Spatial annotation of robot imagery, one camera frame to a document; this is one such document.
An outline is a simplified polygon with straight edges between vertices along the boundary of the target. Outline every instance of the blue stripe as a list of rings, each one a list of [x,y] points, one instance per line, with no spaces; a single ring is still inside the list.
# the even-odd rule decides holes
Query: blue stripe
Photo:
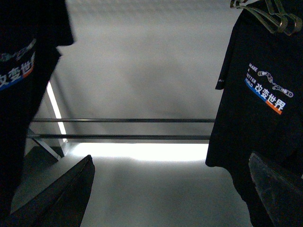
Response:
[[[259,94],[253,87],[251,87],[249,85],[249,83],[246,81],[246,79],[245,79],[245,83],[260,99],[262,99],[264,102],[266,102],[266,99],[264,97],[262,97],[261,94]]]
[[[23,80],[23,77],[20,77],[19,79],[16,79],[14,82],[10,82],[10,83],[7,84],[7,85],[3,85],[2,87],[0,87],[0,91],[3,91],[3,90],[5,90],[5,89],[7,89],[7,88],[9,88],[9,87],[11,87],[11,86],[17,84],[17,83],[20,82],[21,80]]]

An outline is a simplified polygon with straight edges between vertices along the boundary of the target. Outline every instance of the light strip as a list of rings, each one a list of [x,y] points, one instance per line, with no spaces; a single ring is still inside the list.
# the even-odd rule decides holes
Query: light strip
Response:
[[[50,82],[48,82],[48,85],[47,85],[47,93],[48,93],[48,96],[51,100],[53,111],[55,112],[56,118],[61,119],[62,117],[61,117],[61,114],[60,114],[59,106],[57,104],[55,94],[53,93],[53,88],[52,88],[52,85],[51,85]],[[66,130],[65,130],[63,122],[58,122],[58,125],[59,125],[59,129],[60,129],[61,134],[66,135]]]
[[[80,143],[70,155],[94,158],[131,158],[151,162],[205,161],[208,144]]]

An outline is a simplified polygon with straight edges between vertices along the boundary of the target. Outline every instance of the metal bar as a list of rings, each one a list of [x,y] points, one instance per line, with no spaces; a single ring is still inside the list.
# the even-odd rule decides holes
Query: metal bar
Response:
[[[30,139],[103,139],[103,140],[209,140],[208,135],[76,135],[36,134]]]
[[[32,122],[94,122],[94,123],[214,123],[215,119],[34,119]]]
[[[38,144],[42,149],[50,153],[54,158],[57,160],[60,160],[62,157],[64,157],[64,154],[58,154],[55,152],[50,146],[48,146],[39,135],[35,134],[31,129],[28,129],[27,137],[32,139],[36,144]]]

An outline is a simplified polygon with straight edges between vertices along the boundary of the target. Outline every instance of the printed graphic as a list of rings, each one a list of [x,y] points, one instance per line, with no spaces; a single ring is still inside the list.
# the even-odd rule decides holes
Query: printed graphic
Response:
[[[272,75],[269,73],[269,72],[264,72],[264,71],[260,71],[258,72],[258,76],[259,77],[267,77],[268,81],[274,85],[273,86],[273,90],[278,90],[278,91],[281,91],[283,92],[285,95],[287,95],[288,97],[292,98],[294,97],[294,94],[293,92],[287,90],[287,89],[284,89],[282,88],[281,86],[277,85],[276,83],[274,83],[274,79],[272,77]]]
[[[19,67],[12,68],[6,74],[0,74],[0,91],[26,78],[34,69],[35,53],[30,60],[23,62]]]
[[[12,54],[9,53],[0,53],[0,62],[6,62],[9,61],[12,58],[16,58],[16,61],[19,61],[24,54],[26,54],[28,51],[30,51],[36,43],[36,39],[33,39],[33,41],[25,48],[21,49],[20,51]]]
[[[258,71],[258,68],[253,66],[252,64],[250,64],[250,69],[252,69],[254,72]],[[249,72],[250,69],[248,69],[248,73],[246,74],[246,78],[245,78],[245,83],[246,85],[260,98],[262,99],[270,108],[272,108],[274,111],[276,111],[279,115],[282,114],[282,111],[284,109],[284,107],[286,106],[286,103],[284,101],[282,101],[281,99],[278,99],[276,96],[274,96],[274,94],[272,94],[268,89],[266,89],[262,84],[258,83],[257,80],[255,78],[253,78]],[[270,73],[266,73],[266,72],[262,72],[259,71],[258,72],[258,76],[267,76],[269,82],[271,84],[273,84],[274,86],[276,86],[275,83],[273,83],[273,79],[272,76],[270,75]],[[273,90],[279,90],[282,91],[284,94],[285,91],[287,91],[287,94],[289,97],[293,97],[294,94],[286,89],[274,89]]]

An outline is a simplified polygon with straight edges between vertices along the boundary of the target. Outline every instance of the orange stripe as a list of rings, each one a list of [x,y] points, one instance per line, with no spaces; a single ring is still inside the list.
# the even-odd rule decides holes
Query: orange stripe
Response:
[[[274,105],[272,105],[268,100],[266,100],[266,104],[269,105],[274,111],[276,111],[278,114],[282,114],[282,111],[276,108]]]
[[[26,74],[23,74],[23,78],[28,77],[29,74],[33,71],[34,67],[32,67]]]

